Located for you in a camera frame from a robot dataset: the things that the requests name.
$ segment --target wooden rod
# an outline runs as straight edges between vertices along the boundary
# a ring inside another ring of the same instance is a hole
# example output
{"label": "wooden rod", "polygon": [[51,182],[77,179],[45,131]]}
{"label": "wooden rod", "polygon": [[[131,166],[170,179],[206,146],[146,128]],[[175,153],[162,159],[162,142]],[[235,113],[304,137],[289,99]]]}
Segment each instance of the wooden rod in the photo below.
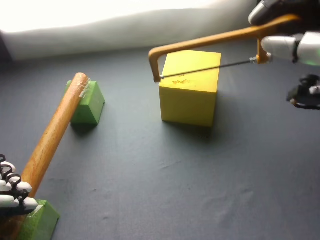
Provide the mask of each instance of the wooden rod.
{"label": "wooden rod", "polygon": [[[35,147],[28,163],[22,172],[22,180],[32,186],[29,197],[33,198],[59,146],[69,122],[82,98],[89,78],[84,73],[77,73],[49,125],[46,127],[38,145]],[[15,240],[26,216],[0,219],[0,240]]]}
{"label": "wooden rod", "polygon": [[[249,38],[257,38],[262,39],[263,37],[274,35],[279,32],[279,26],[292,22],[298,21],[300,18],[296,15],[288,14],[285,16],[281,16],[265,25],[261,26],[251,26],[240,30],[225,32],[217,35],[206,36],[194,40],[178,42],[166,46],[160,46],[153,48],[149,52],[149,62],[153,74],[153,79],[155,83],[161,81],[160,74],[159,74],[159,66],[158,66],[158,59],[169,53],[179,52],[183,50],[189,50],[219,43],[226,43],[235,40],[243,40]],[[257,54],[258,63],[262,64],[266,62],[267,53],[261,48],[260,42],[258,42],[260,46],[260,52]]]}

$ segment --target yellow cube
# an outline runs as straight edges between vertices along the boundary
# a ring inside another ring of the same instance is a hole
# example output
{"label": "yellow cube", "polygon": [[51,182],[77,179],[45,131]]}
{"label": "yellow cube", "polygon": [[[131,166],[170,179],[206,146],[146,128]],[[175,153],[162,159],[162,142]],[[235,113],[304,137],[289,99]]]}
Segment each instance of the yellow cube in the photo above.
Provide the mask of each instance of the yellow cube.
{"label": "yellow cube", "polygon": [[[221,53],[179,51],[165,60],[163,76],[220,66]],[[163,121],[212,127],[219,68],[163,79],[159,84]]]}

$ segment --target wooden stick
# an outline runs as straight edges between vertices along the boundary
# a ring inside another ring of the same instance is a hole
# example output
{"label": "wooden stick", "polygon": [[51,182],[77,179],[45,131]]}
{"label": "wooden stick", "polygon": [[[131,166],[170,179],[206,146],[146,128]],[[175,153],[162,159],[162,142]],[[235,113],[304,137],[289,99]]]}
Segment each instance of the wooden stick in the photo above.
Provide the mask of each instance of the wooden stick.
{"label": "wooden stick", "polygon": [[149,52],[149,62],[153,74],[153,79],[155,83],[161,81],[159,74],[158,59],[165,54],[179,52],[183,50],[189,50],[219,43],[226,43],[235,40],[244,40],[249,38],[257,38],[258,40],[258,54],[257,62],[263,64],[268,61],[267,53],[262,49],[260,40],[266,36],[274,35],[279,33],[279,27],[283,24],[299,21],[300,18],[296,15],[285,15],[281,16],[265,25],[262,26],[252,26],[240,30],[225,32],[213,36],[206,36],[194,40],[178,42],[166,46],[160,46],[153,48]]}
{"label": "wooden stick", "polygon": [[[84,73],[77,73],[64,97],[62,98],[49,125],[46,127],[29,162],[22,172],[22,180],[32,186],[29,197],[33,198],[59,146],[69,122],[81,100],[89,78]],[[15,240],[26,216],[17,216],[0,220],[0,239]]]}

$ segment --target yellow block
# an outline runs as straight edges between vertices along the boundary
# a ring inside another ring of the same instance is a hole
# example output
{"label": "yellow block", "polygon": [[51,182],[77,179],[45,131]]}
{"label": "yellow block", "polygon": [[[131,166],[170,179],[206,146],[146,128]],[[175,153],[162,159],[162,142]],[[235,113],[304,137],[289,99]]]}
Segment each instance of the yellow block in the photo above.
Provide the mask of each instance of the yellow block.
{"label": "yellow block", "polygon": [[[220,66],[221,53],[179,51],[165,60],[162,75]],[[163,79],[159,84],[163,121],[211,127],[217,97],[219,68]]]}

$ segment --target green block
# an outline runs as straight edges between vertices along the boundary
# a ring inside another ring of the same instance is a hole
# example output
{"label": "green block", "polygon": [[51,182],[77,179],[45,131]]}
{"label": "green block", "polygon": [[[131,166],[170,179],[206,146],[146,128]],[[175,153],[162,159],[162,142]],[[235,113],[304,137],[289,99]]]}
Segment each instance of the green block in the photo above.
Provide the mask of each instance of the green block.
{"label": "green block", "polygon": [[30,213],[20,229],[17,240],[50,240],[54,233],[59,213],[45,200],[37,200],[38,207]]}
{"label": "green block", "polygon": [[[69,88],[71,81],[66,84],[65,91]],[[90,81],[86,91],[75,113],[71,119],[72,124],[94,124],[97,125],[100,120],[105,98],[96,81]]]}

